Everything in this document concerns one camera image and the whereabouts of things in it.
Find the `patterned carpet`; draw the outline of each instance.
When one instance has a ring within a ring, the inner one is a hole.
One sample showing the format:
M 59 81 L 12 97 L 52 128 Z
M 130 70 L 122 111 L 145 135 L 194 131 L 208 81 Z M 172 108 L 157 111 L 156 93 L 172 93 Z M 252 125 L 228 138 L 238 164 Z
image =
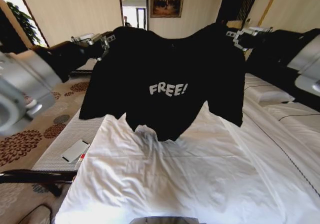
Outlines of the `patterned carpet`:
M 88 83 L 88 77 L 78 77 L 59 84 L 53 90 L 56 99 L 54 106 L 37 116 L 24 131 L 0 137 L 0 172 L 31 169 L 34 166 L 80 108 Z M 25 100 L 27 103 L 31 101 L 27 96 Z M 69 185 L 64 185 L 62 195 L 54 197 L 38 184 L 0 184 L 0 223 L 16 224 L 43 203 L 52 208 L 54 216 L 68 188 Z M 23 223 L 48 224 L 48 214 L 48 210 L 41 207 Z

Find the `beige wall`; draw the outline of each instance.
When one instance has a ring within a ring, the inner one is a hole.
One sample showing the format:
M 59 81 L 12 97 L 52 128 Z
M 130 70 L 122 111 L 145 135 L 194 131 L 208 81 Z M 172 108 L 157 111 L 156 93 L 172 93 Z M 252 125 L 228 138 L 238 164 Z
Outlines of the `beige wall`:
M 255 0 L 248 16 L 253 24 L 258 23 L 268 2 Z M 320 28 L 320 0 L 274 0 L 261 26 L 294 32 Z
M 213 23 L 222 0 L 183 0 L 181 18 L 150 18 L 149 29 L 182 38 Z M 49 45 L 121 26 L 119 0 L 26 0 Z

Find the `black t-shirt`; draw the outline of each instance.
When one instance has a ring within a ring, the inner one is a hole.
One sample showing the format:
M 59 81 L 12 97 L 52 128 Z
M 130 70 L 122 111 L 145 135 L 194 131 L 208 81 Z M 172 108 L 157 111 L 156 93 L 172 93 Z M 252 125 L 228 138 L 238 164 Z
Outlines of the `black t-shirt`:
M 155 130 L 158 141 L 176 140 L 194 121 L 205 101 L 211 113 L 242 124 L 245 58 L 227 27 L 211 24 L 182 39 L 152 31 L 118 27 L 106 57 L 98 62 L 80 119 L 126 113 Z

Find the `black stripe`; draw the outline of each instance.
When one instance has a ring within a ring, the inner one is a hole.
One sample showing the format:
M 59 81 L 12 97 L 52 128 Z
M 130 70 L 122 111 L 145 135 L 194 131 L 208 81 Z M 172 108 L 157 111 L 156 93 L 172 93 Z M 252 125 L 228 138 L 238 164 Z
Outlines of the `black stripe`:
M 243 112 L 247 117 L 251 119 L 251 121 L 256 124 L 258 128 L 260 128 L 261 131 L 264 132 L 273 142 L 276 144 L 280 150 L 286 155 L 286 157 L 290 160 L 290 162 L 295 166 L 295 168 L 300 172 L 300 174 L 303 176 L 303 178 L 308 182 L 308 184 L 312 187 L 312 189 L 315 191 L 315 193 L 320 198 L 320 193 L 317 191 L 317 189 L 314 187 L 314 185 L 311 184 L 311 182 L 308 180 L 308 178 L 303 174 L 303 172 L 300 170 L 300 168 L 295 164 L 295 162 L 290 158 L 290 156 L 286 153 L 286 151 L 278 144 L 275 140 L 273 140 L 247 113 Z
M 283 118 L 287 118 L 287 117 L 300 117 L 300 116 L 320 116 L 320 114 L 306 114 L 306 115 L 286 115 L 281 117 L 278 121 L 282 120 Z
M 67 162 L 69 162 L 69 160 L 67 158 L 65 158 L 64 156 L 62 158 L 65 159 Z
M 254 87 L 271 87 L 272 85 L 251 85 L 251 86 L 248 86 L 248 87 L 246 87 L 245 89 L 244 89 L 244 91 L 245 90 L 247 90 L 248 88 L 254 88 Z

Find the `picture frame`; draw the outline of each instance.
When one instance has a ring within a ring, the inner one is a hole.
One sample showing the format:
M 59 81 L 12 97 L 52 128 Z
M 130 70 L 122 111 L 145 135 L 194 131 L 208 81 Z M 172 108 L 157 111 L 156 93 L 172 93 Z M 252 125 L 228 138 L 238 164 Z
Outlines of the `picture frame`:
M 181 18 L 184 0 L 150 0 L 151 18 Z

